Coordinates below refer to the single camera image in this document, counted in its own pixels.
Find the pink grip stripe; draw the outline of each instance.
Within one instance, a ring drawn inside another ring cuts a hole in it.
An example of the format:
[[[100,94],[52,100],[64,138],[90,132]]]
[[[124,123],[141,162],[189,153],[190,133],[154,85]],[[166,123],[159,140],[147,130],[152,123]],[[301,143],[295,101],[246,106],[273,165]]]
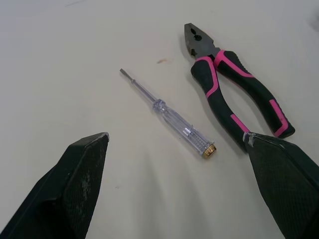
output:
[[[283,124],[276,132],[274,132],[274,135],[276,137],[279,137],[283,132],[285,132],[286,129],[288,129],[288,122],[284,116],[284,113],[279,108],[277,102],[275,100],[269,100],[269,103],[274,108],[278,118],[280,119],[280,122]]]
[[[209,56],[200,57],[196,60],[196,62],[197,61],[207,61],[210,68],[211,76],[213,78],[213,87],[206,94],[206,97],[208,98],[211,94],[213,94],[218,89],[217,73],[216,73],[213,61]]]
[[[250,77],[250,78],[254,78],[254,76],[252,74],[248,74],[246,72],[243,72],[238,66],[236,66],[234,63],[232,63],[225,55],[224,55],[225,50],[220,50],[217,55],[216,58],[214,60],[214,66],[217,68],[219,63],[221,61],[225,62],[230,68],[232,68],[234,71],[236,71],[239,75],[243,76],[243,77]]]
[[[242,131],[250,132],[250,130],[240,121],[240,119],[235,114],[232,114],[230,117],[235,121],[235,123],[241,128]]]

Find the transparent screwdriver handle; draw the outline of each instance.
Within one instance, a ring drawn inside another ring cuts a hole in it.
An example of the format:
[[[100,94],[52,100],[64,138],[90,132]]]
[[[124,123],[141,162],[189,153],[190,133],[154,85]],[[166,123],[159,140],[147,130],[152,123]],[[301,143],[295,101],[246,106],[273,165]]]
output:
[[[200,132],[195,130],[186,120],[184,120],[178,113],[168,107],[166,103],[158,99],[153,104],[153,110],[164,118],[179,134],[181,134],[200,154],[204,157],[207,154],[209,157],[216,149],[213,146],[214,142],[209,141]]]
[[[156,99],[123,69],[121,69],[120,72],[128,77],[131,83],[148,99],[148,101],[153,105],[153,110],[159,113],[170,126],[183,136],[183,138],[186,139],[186,141],[188,141],[203,158],[210,157],[210,155],[216,150],[214,142],[209,141],[200,132],[195,130],[193,126],[184,120],[178,113],[168,107],[163,100]]]

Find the brown stain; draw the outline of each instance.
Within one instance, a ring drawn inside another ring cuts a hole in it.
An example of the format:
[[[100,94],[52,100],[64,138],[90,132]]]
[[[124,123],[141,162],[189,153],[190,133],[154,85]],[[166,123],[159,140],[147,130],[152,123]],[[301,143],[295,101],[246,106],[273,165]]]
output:
[[[160,64],[160,63],[163,63],[163,62],[166,62],[166,61],[168,61],[168,60],[166,58],[164,58],[164,59],[161,59],[161,60],[157,61],[157,64]]]

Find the white table surface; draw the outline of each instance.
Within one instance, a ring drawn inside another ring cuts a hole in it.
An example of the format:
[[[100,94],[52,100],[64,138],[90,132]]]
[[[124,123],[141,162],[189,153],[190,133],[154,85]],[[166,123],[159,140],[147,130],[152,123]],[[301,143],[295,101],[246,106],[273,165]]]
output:
[[[193,80],[183,26],[235,51],[275,95],[296,143],[319,163],[317,0],[0,1],[0,230],[66,147],[107,131],[88,239],[283,239],[249,157],[226,134]],[[160,64],[157,61],[166,59]],[[124,68],[215,140],[200,157],[120,73]],[[251,131],[261,113],[219,76]]]

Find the flat screwdriver tip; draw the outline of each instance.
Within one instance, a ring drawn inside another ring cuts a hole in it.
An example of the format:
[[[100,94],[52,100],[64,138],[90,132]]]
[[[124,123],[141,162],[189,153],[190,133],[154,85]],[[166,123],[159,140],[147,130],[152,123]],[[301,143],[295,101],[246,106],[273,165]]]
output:
[[[130,81],[133,81],[133,78],[132,77],[130,77],[129,76],[129,74],[128,73],[126,73],[126,71],[125,70],[123,70],[122,68],[120,69],[120,72],[123,74],[123,75],[125,75],[127,78],[129,78],[130,79]]]

